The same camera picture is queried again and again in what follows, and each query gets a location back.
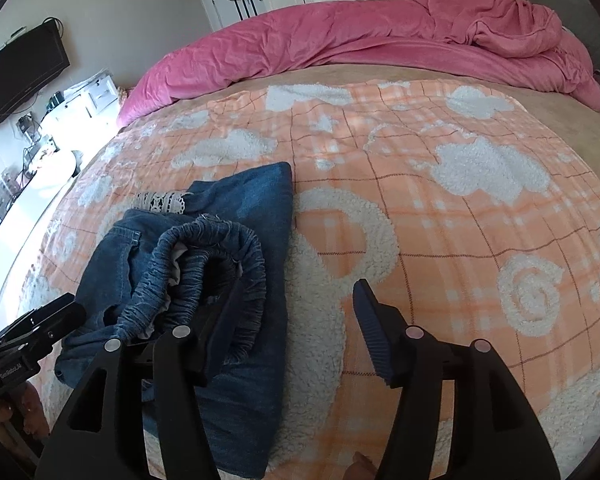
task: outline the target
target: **bed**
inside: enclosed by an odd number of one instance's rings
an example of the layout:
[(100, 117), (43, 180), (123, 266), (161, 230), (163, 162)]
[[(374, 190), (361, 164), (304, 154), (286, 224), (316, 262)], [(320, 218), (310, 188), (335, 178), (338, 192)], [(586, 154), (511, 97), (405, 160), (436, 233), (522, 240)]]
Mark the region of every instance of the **bed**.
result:
[[(339, 479), (355, 451), (382, 457), (398, 392), (375, 376), (353, 315), (359, 278), (439, 340), (491, 341), (565, 478), (600, 436), (600, 112), (573, 97), (334, 64), (180, 100), (94, 158), (24, 286), (12, 276), (6, 288), (25, 291), (22, 311), (75, 292), (137, 193), (281, 160), (295, 225), (284, 409), (266, 478)], [(54, 377), (58, 352), (34, 380), (51, 422), (70, 394)], [(434, 474), (448, 455), (449, 393)], [(146, 442), (161, 476), (158, 443)]]

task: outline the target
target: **television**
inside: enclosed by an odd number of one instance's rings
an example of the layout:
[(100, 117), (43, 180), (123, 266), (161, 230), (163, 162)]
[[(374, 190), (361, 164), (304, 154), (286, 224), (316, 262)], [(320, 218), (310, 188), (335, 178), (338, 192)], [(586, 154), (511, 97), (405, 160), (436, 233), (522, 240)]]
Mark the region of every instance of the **television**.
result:
[(0, 50), (0, 123), (70, 65), (58, 25), (45, 20)]

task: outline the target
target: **green pillow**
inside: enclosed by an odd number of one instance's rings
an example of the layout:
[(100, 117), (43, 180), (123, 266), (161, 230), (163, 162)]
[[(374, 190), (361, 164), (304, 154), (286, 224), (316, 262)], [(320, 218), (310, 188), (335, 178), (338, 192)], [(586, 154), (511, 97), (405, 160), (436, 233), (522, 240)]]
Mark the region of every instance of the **green pillow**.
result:
[(562, 24), (587, 47), (593, 68), (600, 70), (600, 16), (589, 0), (529, 0), (553, 9)]

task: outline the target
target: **denim fabric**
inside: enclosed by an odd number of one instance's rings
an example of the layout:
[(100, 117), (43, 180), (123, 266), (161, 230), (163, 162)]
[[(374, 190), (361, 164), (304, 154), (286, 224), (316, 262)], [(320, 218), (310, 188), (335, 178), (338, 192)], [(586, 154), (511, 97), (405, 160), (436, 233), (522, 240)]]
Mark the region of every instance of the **denim fabric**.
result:
[[(98, 245), (76, 294), (76, 301), (88, 311), (88, 321), (64, 340), (56, 374), (75, 387), (107, 339), (133, 337), (150, 319), (149, 309), (157, 304), (154, 285), (165, 279), (160, 265), (158, 270), (152, 267), (152, 256), (154, 250), (160, 258), (166, 256), (157, 248), (162, 247), (162, 236), (171, 237), (171, 229), (177, 232), (202, 214), (250, 228), (260, 241), (266, 276), (260, 331), (248, 356), (240, 364), (225, 365), (207, 388), (196, 389), (196, 395), (218, 468), (243, 478), (261, 478), (282, 414), (286, 345), (283, 269), (292, 221), (291, 168), (287, 163), (273, 164), (218, 182), (195, 182), (189, 192), (184, 215), (128, 211)], [(251, 239), (241, 240), (248, 245)], [(243, 276), (248, 270), (243, 268)], [(177, 306), (173, 315), (181, 314)], [(161, 319), (159, 330), (156, 320), (154, 336), (174, 322), (173, 318)], [(249, 319), (241, 322), (247, 331)], [(239, 345), (239, 338), (236, 341), (234, 337), (232, 343)], [(147, 388), (142, 398), (147, 401), (145, 428), (157, 435), (152, 388)]]

